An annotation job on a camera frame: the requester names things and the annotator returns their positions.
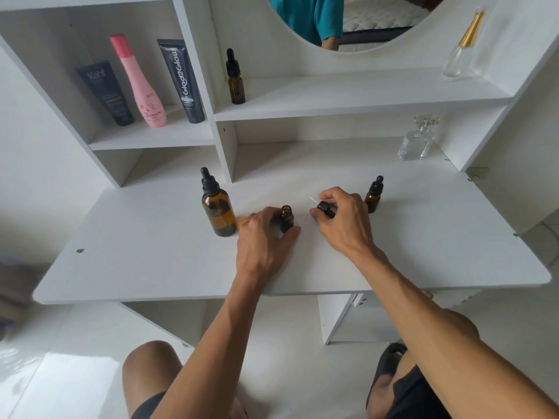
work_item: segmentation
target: mirror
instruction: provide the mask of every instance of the mirror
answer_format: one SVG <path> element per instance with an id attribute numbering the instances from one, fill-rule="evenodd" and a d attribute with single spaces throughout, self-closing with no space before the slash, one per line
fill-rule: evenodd
<path id="1" fill-rule="evenodd" d="M 443 0 L 269 0 L 300 37 L 342 52 L 379 47 L 429 16 Z"/>

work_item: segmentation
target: left hand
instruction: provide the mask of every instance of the left hand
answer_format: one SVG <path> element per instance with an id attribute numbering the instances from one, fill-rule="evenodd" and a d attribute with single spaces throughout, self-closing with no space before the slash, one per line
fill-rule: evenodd
<path id="1" fill-rule="evenodd" d="M 272 236 L 270 221 L 280 212 L 277 207 L 266 207 L 252 213 L 239 229 L 237 278 L 247 281 L 258 291 L 262 291 L 272 275 L 282 267 L 301 233 L 300 226 L 293 226 L 282 238 Z"/>

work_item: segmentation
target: pink cap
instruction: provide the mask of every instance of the pink cap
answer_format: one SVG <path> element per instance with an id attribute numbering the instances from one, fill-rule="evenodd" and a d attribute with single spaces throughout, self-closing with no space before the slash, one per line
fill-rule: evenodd
<path id="1" fill-rule="evenodd" d="M 116 50 L 116 54 L 119 58 L 127 58 L 132 57 L 132 49 L 128 44 L 128 40 L 123 33 L 118 33 L 116 35 L 110 35 L 109 38 L 111 39 L 112 45 Z"/>

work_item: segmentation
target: gold perfume cap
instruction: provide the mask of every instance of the gold perfume cap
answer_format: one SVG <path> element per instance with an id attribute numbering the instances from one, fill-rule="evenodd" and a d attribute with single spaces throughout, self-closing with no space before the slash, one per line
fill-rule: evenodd
<path id="1" fill-rule="evenodd" d="M 486 10 L 478 10 L 476 12 L 470 27 L 462 37 L 460 44 L 458 44 L 460 47 L 473 47 L 475 45 L 477 35 L 480 32 L 481 22 L 483 21 L 486 12 Z"/>

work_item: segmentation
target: small amber bottle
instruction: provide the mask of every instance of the small amber bottle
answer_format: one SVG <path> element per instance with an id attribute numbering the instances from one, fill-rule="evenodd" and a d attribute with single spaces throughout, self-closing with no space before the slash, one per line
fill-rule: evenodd
<path id="1" fill-rule="evenodd" d="M 369 192 L 365 196 L 365 203 L 369 207 L 369 213 L 373 213 L 377 209 L 378 202 L 381 201 L 382 189 L 384 188 L 383 180 L 382 176 L 377 176 L 377 180 L 371 184 Z"/>
<path id="2" fill-rule="evenodd" d="M 286 233 L 289 228 L 293 226 L 293 211 L 291 206 L 284 205 L 281 208 L 281 218 L 279 218 L 279 230 Z"/>
<path id="3" fill-rule="evenodd" d="M 207 168 L 202 168 L 202 205 L 215 232 L 220 237 L 233 235 L 237 230 L 237 220 L 229 201 L 229 195 L 219 188 L 215 178 Z"/>
<path id="4" fill-rule="evenodd" d="M 243 104 L 245 102 L 243 78 L 239 62 L 235 60 L 233 49 L 227 49 L 227 75 L 229 76 L 229 92 L 233 104 Z"/>

